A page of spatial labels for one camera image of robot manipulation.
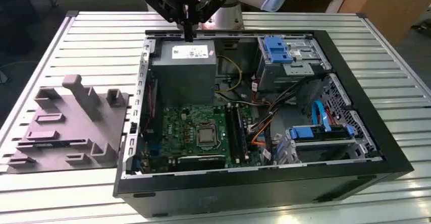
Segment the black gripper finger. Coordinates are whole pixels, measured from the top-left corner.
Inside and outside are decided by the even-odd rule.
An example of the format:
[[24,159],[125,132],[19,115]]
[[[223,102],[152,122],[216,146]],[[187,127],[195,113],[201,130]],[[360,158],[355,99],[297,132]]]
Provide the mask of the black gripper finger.
[[188,42],[195,38],[195,27],[199,23],[207,22],[213,13],[225,3],[225,0],[209,0],[201,5],[197,0],[191,0],[188,3]]
[[168,0],[144,0],[148,6],[159,13],[167,22],[175,23],[183,30],[184,41],[189,42],[189,25],[184,19],[184,12],[180,11],[180,5],[171,5]]

